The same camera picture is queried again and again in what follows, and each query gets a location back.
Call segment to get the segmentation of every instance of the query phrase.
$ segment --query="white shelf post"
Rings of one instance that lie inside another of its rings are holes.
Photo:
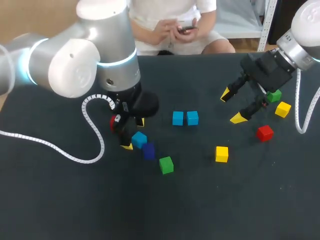
[[[271,23],[274,18],[276,6],[278,0],[268,0],[269,4],[267,5],[267,9],[265,10],[264,14],[264,22],[262,26],[262,32],[261,32],[261,37],[260,37],[260,42],[259,42],[259,47],[258,47],[258,52],[264,52],[268,40],[268,35],[270,32],[271,28]]]

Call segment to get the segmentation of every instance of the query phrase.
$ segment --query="green cube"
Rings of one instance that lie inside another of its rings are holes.
[[[171,157],[167,156],[161,158],[159,163],[163,175],[172,173],[174,171],[174,163],[172,162]]]
[[[270,103],[278,102],[281,99],[281,91],[278,89],[274,93],[268,92],[266,97],[268,98]]]

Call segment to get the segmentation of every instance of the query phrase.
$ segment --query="red cube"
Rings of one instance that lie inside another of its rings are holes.
[[[266,142],[272,139],[274,136],[274,131],[269,127],[269,125],[262,126],[258,128],[256,136],[260,139],[261,142]]]

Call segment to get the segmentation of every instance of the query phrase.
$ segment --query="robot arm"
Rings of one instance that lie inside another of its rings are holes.
[[[157,97],[143,92],[140,85],[127,0],[80,0],[76,13],[78,21],[50,39],[27,33],[5,45],[15,69],[14,86],[36,84],[63,97],[77,98],[97,80],[131,116],[155,114]],[[4,59],[0,56],[0,74],[6,73],[1,69],[7,67],[1,64]],[[3,95],[12,89],[12,79],[4,75],[0,79]],[[119,107],[117,112],[121,111],[124,109]]]
[[[278,49],[267,51],[257,59],[248,54],[241,60],[243,73],[235,82],[227,86],[221,100],[227,102],[238,93],[238,90],[246,82],[253,89],[255,99],[251,105],[241,109],[230,120],[232,123],[238,124],[250,120],[252,115],[272,102],[269,95],[286,84],[296,70],[297,80],[300,83],[300,70],[306,71],[315,63],[320,62],[319,29],[320,0],[308,0],[296,13],[291,29],[277,41]],[[296,100],[299,101],[298,88]],[[315,102],[318,100],[318,92],[314,100]],[[298,125],[298,131],[304,133],[306,127],[302,131]]]

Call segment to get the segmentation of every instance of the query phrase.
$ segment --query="white cable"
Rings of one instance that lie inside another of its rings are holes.
[[[312,115],[312,112],[314,111],[314,108],[316,106],[316,103],[320,97],[320,87],[319,89],[316,91],[311,103],[310,103],[310,106],[309,106],[309,109],[308,109],[308,112],[306,113],[306,117],[305,117],[305,120],[304,120],[304,124],[303,124],[303,127],[301,129],[300,127],[300,122],[299,122],[299,94],[300,94],[300,81],[301,81],[301,70],[298,68],[296,70],[296,89],[295,89],[295,109],[294,109],[294,113],[295,113],[295,127],[297,129],[297,131],[300,133],[300,134],[304,134],[306,133],[307,131],[307,128],[308,128],[308,125],[309,125],[309,122],[310,122],[310,119],[311,119],[311,115]]]
[[[90,119],[90,117],[89,117],[89,115],[87,113],[87,104],[88,104],[88,102],[90,102],[93,99],[104,99],[104,100],[108,101],[108,103],[109,103],[109,105],[110,105],[112,110],[115,108],[115,103],[110,97],[108,97],[106,95],[101,95],[101,94],[94,94],[94,95],[88,96],[82,103],[82,107],[81,107],[82,114],[83,114],[85,120],[92,127],[92,129],[95,132],[96,136],[98,137],[99,142],[100,142],[100,146],[101,146],[99,155],[97,157],[95,157],[94,159],[83,160],[83,159],[71,156],[70,154],[66,153],[61,148],[57,147],[56,145],[54,145],[54,144],[52,144],[52,143],[50,143],[48,141],[36,138],[36,137],[26,136],[26,135],[22,135],[22,134],[18,134],[18,133],[10,133],[10,132],[5,132],[5,131],[1,131],[1,130],[0,130],[0,135],[12,137],[12,138],[18,138],[18,139],[25,139],[25,140],[33,141],[33,142],[36,142],[36,143],[40,143],[40,144],[46,145],[46,146],[48,146],[50,148],[53,148],[58,153],[62,154],[63,156],[65,156],[66,158],[68,158],[68,159],[70,159],[72,161],[75,161],[75,162],[78,162],[78,163],[81,163],[81,164],[93,164],[93,163],[97,162],[98,160],[100,160],[102,158],[102,156],[104,155],[104,152],[105,152],[104,140],[103,140],[99,130],[97,129],[95,124],[91,121],[91,119]]]

